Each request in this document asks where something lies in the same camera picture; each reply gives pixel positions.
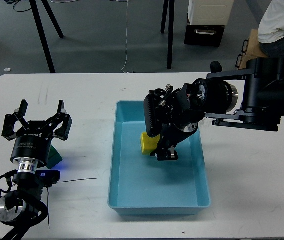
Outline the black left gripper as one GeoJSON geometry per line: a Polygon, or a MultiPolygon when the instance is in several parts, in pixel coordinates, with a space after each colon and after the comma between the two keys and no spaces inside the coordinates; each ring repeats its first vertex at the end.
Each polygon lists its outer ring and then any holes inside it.
{"type": "Polygon", "coordinates": [[[28,103],[23,99],[13,114],[5,116],[1,136],[8,141],[17,138],[10,157],[12,163],[17,163],[22,158],[34,159],[38,161],[37,166],[42,168],[47,166],[52,139],[57,138],[62,141],[68,139],[72,119],[64,109],[63,100],[59,100],[57,113],[46,123],[44,120],[26,122],[24,116],[27,107],[28,103]],[[14,131],[16,122],[22,125],[17,133],[14,131]]]}

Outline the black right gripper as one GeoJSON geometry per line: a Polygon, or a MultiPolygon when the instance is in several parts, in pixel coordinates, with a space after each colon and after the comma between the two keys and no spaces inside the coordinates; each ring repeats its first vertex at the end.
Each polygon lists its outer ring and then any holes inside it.
{"type": "Polygon", "coordinates": [[[203,113],[156,114],[157,99],[154,95],[146,95],[143,101],[146,133],[149,137],[160,134],[157,148],[150,153],[157,161],[176,161],[177,152],[174,147],[198,128],[198,122],[204,118],[203,113]]]}

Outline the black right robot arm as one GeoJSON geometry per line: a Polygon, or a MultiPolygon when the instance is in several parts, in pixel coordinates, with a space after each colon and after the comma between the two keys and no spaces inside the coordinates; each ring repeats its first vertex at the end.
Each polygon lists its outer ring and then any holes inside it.
{"type": "Polygon", "coordinates": [[[214,61],[205,78],[149,91],[143,107],[141,151],[158,161],[177,160],[176,145],[203,118],[215,126],[276,132],[284,117],[284,59],[256,58],[235,71],[223,71],[214,61]]]}

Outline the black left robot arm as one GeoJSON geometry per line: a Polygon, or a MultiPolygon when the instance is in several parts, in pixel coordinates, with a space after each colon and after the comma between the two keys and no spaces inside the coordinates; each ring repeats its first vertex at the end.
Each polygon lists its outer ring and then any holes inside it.
{"type": "Polygon", "coordinates": [[[17,164],[16,170],[0,176],[0,222],[11,226],[5,240],[20,240],[27,231],[48,218],[48,206],[41,201],[43,189],[57,184],[60,172],[53,167],[62,161],[52,146],[54,138],[65,141],[72,119],[59,101],[57,113],[47,120],[26,121],[28,103],[4,118],[2,137],[14,140],[10,157],[17,164]]]}

